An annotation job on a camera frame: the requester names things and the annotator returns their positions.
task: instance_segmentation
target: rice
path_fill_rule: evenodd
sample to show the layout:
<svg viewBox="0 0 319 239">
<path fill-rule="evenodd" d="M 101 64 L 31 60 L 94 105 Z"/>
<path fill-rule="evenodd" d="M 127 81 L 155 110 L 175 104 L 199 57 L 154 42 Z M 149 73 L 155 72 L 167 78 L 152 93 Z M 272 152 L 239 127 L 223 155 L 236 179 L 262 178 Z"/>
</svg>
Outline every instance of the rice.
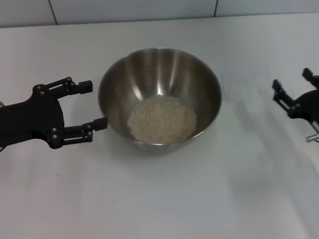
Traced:
<svg viewBox="0 0 319 239">
<path fill-rule="evenodd" d="M 129 116 L 128 126 L 138 141 L 178 143 L 195 131 L 196 114 L 179 98 L 159 95 L 139 102 Z"/>
</svg>

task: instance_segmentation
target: stainless steel bowl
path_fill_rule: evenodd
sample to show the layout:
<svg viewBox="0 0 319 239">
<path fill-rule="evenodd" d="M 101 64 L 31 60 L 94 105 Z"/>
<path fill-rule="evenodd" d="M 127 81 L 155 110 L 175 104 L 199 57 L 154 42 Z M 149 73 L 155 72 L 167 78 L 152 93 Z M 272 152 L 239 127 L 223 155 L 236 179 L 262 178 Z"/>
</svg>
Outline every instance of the stainless steel bowl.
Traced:
<svg viewBox="0 0 319 239">
<path fill-rule="evenodd" d="M 157 95 L 175 96 L 193 107 L 197 115 L 196 129 L 186 141 L 143 143 L 131 134 L 127 121 L 134 106 Z M 103 76 L 98 98 L 102 114 L 129 143 L 148 152 L 166 152 L 190 142 L 214 122 L 222 93 L 215 74 L 198 58 L 179 50 L 150 48 L 114 63 Z"/>
</svg>

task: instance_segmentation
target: white table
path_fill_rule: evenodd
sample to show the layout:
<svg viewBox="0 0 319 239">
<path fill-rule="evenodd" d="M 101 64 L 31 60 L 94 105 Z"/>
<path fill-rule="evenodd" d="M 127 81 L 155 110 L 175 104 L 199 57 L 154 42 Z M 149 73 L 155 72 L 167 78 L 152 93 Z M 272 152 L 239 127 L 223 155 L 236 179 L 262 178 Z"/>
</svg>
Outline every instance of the white table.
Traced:
<svg viewBox="0 0 319 239">
<path fill-rule="evenodd" d="M 36 84 L 93 81 L 93 93 L 60 100 L 66 126 L 101 117 L 103 74 L 142 48 L 199 57 L 224 90 L 214 125 L 170 154 L 138 152 L 111 127 L 58 150 L 41 140 L 7 147 L 0 238 L 318 237 L 310 161 L 319 165 L 319 145 L 305 143 L 310 126 L 271 100 L 276 78 L 293 98 L 312 89 L 301 73 L 319 74 L 318 22 L 319 14 L 290 14 L 0 29 L 4 104 L 26 100 Z"/>
</svg>

